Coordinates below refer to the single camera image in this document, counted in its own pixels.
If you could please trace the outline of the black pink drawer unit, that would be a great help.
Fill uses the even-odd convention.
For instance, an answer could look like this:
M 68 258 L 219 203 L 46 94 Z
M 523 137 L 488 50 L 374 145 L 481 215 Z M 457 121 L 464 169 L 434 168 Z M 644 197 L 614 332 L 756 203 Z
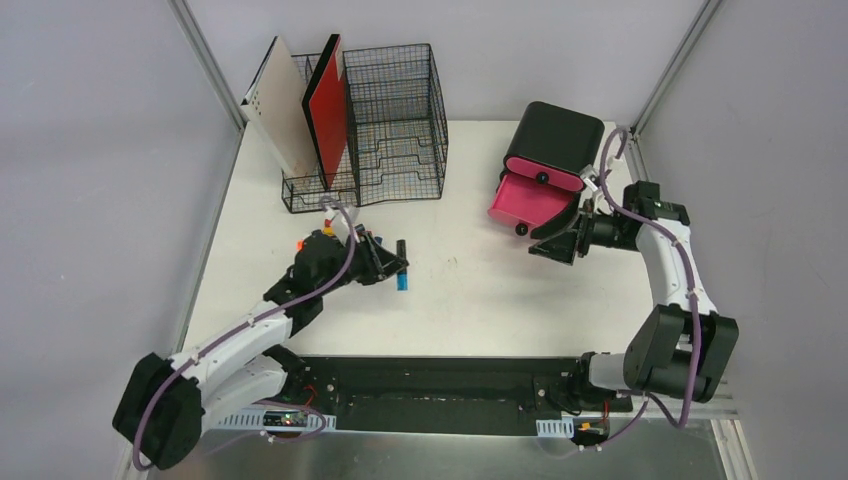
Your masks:
M 529 103 L 502 161 L 491 219 L 527 236 L 573 206 L 585 189 L 605 132 L 594 116 L 543 101 Z

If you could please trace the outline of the red A4 folder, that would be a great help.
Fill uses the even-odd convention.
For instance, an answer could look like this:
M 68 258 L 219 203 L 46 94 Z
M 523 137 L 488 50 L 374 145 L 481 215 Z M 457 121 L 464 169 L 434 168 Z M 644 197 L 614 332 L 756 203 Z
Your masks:
M 347 80 L 341 35 L 332 34 L 313 68 L 302 108 L 323 188 L 329 191 L 347 145 Z

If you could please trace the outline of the white A4 folder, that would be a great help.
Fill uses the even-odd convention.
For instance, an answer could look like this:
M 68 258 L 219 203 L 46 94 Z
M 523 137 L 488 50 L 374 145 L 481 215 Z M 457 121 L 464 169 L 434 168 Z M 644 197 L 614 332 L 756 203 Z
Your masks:
M 306 82 L 284 41 L 275 36 L 241 102 L 268 153 L 286 177 L 312 174 L 317 154 L 302 108 Z

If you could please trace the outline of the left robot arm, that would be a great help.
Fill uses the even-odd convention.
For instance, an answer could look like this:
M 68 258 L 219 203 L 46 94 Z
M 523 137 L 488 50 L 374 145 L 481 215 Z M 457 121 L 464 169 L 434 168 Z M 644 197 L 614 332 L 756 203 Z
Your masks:
M 313 231 L 261 300 L 223 332 L 134 366 L 112 419 L 132 445 L 135 469 L 180 463 L 225 417 L 270 397 L 297 402 L 305 390 L 300 359 L 284 343 L 323 310 L 323 298 L 350 283 L 374 285 L 401 274 L 406 252 L 384 248 L 369 231 Z

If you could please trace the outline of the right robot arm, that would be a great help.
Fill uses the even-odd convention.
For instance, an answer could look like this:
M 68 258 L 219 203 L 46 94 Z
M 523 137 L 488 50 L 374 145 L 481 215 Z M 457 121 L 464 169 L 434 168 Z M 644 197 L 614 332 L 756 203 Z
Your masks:
M 739 337 L 735 319 L 719 314 L 697 273 L 690 218 L 660 197 L 658 184 L 625 187 L 612 214 L 571 204 L 530 232 L 529 253 L 567 265 L 592 246 L 633 251 L 645 263 L 654 307 L 624 352 L 583 354 L 564 381 L 565 400 L 595 408 L 622 390 L 696 403 L 710 401 Z

